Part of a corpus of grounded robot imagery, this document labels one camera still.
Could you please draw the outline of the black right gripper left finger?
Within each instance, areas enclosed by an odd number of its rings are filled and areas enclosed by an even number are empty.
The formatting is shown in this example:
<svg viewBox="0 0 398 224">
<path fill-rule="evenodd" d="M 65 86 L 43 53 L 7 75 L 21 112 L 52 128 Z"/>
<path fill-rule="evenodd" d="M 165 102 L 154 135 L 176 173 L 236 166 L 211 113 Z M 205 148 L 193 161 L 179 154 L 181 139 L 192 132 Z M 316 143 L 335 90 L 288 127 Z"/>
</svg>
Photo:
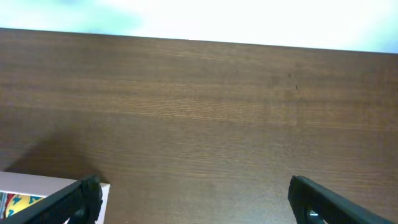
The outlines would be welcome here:
<svg viewBox="0 0 398 224">
<path fill-rule="evenodd" d="M 103 204 L 100 178 L 96 175 L 66 186 L 24 210 L 6 218 L 6 224 L 95 224 Z"/>
</svg>

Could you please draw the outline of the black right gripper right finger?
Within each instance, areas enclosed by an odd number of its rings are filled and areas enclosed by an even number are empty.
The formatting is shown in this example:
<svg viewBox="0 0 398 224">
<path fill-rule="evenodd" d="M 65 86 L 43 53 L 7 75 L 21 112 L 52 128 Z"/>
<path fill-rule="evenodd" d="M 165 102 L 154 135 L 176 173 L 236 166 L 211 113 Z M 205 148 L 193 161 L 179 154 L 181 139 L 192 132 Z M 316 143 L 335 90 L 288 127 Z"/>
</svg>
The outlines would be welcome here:
<svg viewBox="0 0 398 224">
<path fill-rule="evenodd" d="M 298 224 L 392 224 L 301 175 L 292 176 L 288 200 Z"/>
</svg>

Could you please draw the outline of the yellow ball with dots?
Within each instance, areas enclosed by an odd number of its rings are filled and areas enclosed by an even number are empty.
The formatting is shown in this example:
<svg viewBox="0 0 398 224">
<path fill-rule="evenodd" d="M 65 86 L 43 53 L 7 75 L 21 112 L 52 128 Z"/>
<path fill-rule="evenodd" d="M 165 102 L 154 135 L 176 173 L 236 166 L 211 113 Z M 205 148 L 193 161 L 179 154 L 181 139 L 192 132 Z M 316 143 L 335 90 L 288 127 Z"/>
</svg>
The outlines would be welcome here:
<svg viewBox="0 0 398 224">
<path fill-rule="evenodd" d="M 14 215 L 15 213 L 24 210 L 25 208 L 41 201 L 43 197 L 15 194 L 10 199 L 6 206 L 6 218 Z"/>
</svg>

